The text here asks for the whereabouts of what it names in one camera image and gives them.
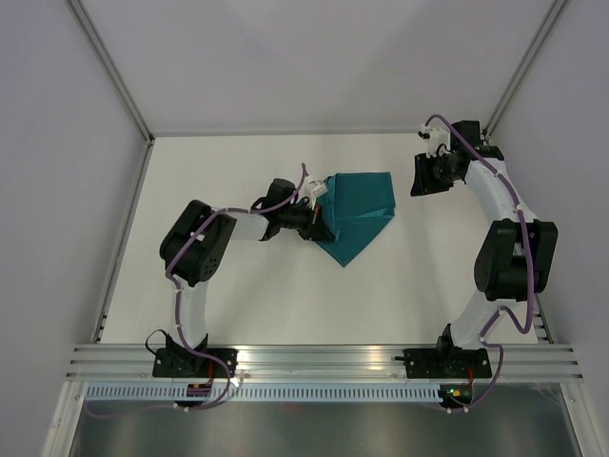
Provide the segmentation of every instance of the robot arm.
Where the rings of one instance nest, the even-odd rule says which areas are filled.
[[[275,179],[265,197],[259,198],[252,210],[271,209],[290,198],[295,186],[284,179]],[[186,250],[172,270],[180,283],[180,315],[182,330],[188,344],[197,348],[206,343],[205,303],[207,284],[222,262],[229,241],[266,241],[280,229],[296,229],[305,240],[332,239],[319,205],[309,205],[308,198],[281,206],[271,212],[239,212],[228,209],[217,215],[206,231]],[[165,237],[160,254],[166,268],[214,210],[198,200],[191,201]],[[179,341],[177,328],[169,332]]]
[[[507,175],[501,151],[482,141],[480,123],[461,121],[452,128],[487,165],[456,135],[451,135],[451,150],[448,150],[445,130],[423,126],[419,135],[427,142],[427,153],[415,157],[415,182],[410,194],[420,196],[448,191],[455,181],[463,180],[478,197],[490,227],[474,266],[477,290],[461,316],[446,327],[436,348],[420,349],[421,353],[415,354],[420,360],[411,365],[422,367],[426,376],[415,373],[412,377],[429,377],[433,368],[435,377],[459,378],[468,367],[479,368],[478,364],[488,367],[482,332],[487,339],[503,316],[503,309],[511,309],[517,302],[527,300],[528,271],[523,255],[523,236],[529,241],[535,293],[545,289],[558,238],[554,223],[539,221],[522,203]],[[520,202],[518,207],[514,203],[515,197]],[[525,233],[519,211],[526,225]],[[485,328],[497,311],[500,318],[492,327]],[[413,355],[418,351],[408,352]],[[405,355],[406,363],[414,362]],[[490,377],[490,370],[478,371],[477,377]]]

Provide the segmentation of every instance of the folded cloth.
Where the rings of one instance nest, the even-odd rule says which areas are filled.
[[[325,179],[317,199],[333,242],[317,244],[346,267],[393,218],[396,201],[391,174],[338,173]]]

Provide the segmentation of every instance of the purple cable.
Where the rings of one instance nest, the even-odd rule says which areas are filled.
[[[178,262],[180,261],[182,256],[185,254],[185,252],[188,250],[188,248],[190,248],[192,243],[194,243],[194,241],[197,239],[197,237],[199,235],[201,235],[203,232],[206,231],[206,228],[209,227],[209,225],[213,222],[213,220],[216,217],[218,217],[218,215],[225,213],[225,212],[241,212],[241,213],[245,213],[245,214],[250,214],[250,213],[251,214],[265,214],[266,212],[271,212],[271,211],[279,209],[285,205],[288,205],[294,199],[294,197],[296,197],[299,194],[300,190],[303,188],[303,184],[305,183],[305,178],[306,178],[306,176],[308,176],[308,173],[306,171],[306,165],[301,164],[301,166],[303,167],[303,174],[301,176],[301,181],[298,184],[298,186],[294,189],[292,194],[289,197],[287,197],[283,202],[278,203],[277,205],[274,205],[272,207],[265,208],[265,209],[222,208],[222,209],[216,210],[209,217],[206,218],[206,220],[203,222],[203,224],[201,224],[201,226],[199,228],[197,228],[197,230],[195,232],[192,233],[190,238],[188,238],[188,241],[186,241],[184,243],[184,245],[180,248],[180,250],[175,255],[173,260],[171,260],[171,262],[169,262],[169,265],[167,266],[167,269],[165,271],[165,276],[169,281],[171,281],[173,283],[173,286],[175,286],[175,288],[176,288],[175,303],[174,303],[174,305],[175,305],[174,318],[175,318],[175,325],[178,328],[178,336],[180,337],[180,341],[182,342],[182,345],[191,354],[193,354],[197,357],[203,357],[205,359],[208,359],[210,361],[217,363],[218,365],[220,365],[220,367],[222,367],[222,369],[226,373],[226,386],[225,386],[224,390],[222,391],[222,393],[220,394],[220,396],[218,396],[218,398],[216,398],[215,400],[213,400],[209,403],[200,405],[198,407],[192,407],[191,409],[196,409],[196,410],[209,409],[211,407],[215,407],[220,402],[222,402],[222,400],[225,398],[226,394],[228,393],[228,390],[230,389],[230,369],[228,368],[228,365],[223,360],[221,360],[218,357],[215,357],[213,355],[207,354],[205,352],[199,352],[198,350],[195,350],[188,343],[187,339],[184,336],[184,331],[182,330],[182,322],[180,321],[180,306],[182,305],[182,285],[180,284],[180,282],[177,279],[175,279],[173,277],[171,272],[173,271],[175,266],[178,264]]]
[[[493,327],[493,324],[495,324],[495,321],[497,321],[497,319],[499,319],[498,311],[493,314],[493,316],[488,320],[486,325],[482,328],[482,331],[480,332],[480,336],[482,338],[486,335],[488,330]],[[484,400],[484,398],[486,398],[486,396],[491,392],[493,387],[495,387],[495,385],[497,384],[497,381],[499,380],[499,377],[501,375],[501,369],[503,368],[503,345],[500,345],[498,343],[488,343],[486,341],[482,341],[482,344],[487,348],[497,348],[499,350],[499,361],[497,362],[497,369],[495,370],[495,375],[493,376],[493,379],[491,379],[491,382],[489,383],[488,387],[480,397],[478,397],[474,402],[467,406],[468,409],[474,407],[479,402]],[[453,411],[462,412],[463,408],[461,407],[453,409]]]
[[[459,141],[461,141],[461,143],[474,157],[476,157],[493,174],[498,176],[498,178],[503,183],[510,196],[512,197],[515,207],[521,204],[521,199],[518,197],[516,190],[507,180],[507,178],[501,173],[498,174],[498,170],[493,167],[493,165],[488,162],[484,157],[482,157],[480,153],[477,152],[472,147],[472,145],[470,145],[469,142],[465,138],[463,138],[463,136],[453,126],[450,125],[450,122],[448,122],[445,117],[441,116],[440,114],[432,114],[425,122],[425,126],[428,126],[429,123],[434,119],[442,121],[450,129],[451,133],[455,135],[457,139],[459,139]],[[529,332],[531,326],[533,325],[533,310],[535,307],[535,271],[533,268],[533,254],[531,252],[531,245],[529,243],[529,231],[526,227],[524,212],[522,212],[521,209],[517,209],[516,213],[518,214],[518,219],[521,223],[522,245],[524,247],[524,259],[526,261],[526,318],[524,320],[524,327],[521,326],[518,317],[516,317],[516,314],[514,314],[514,311],[512,309],[508,307],[500,307],[500,309],[504,309],[505,312],[507,312],[507,314],[510,316],[510,319],[512,319],[512,322],[514,323],[514,326],[516,326],[518,332],[526,334]]]

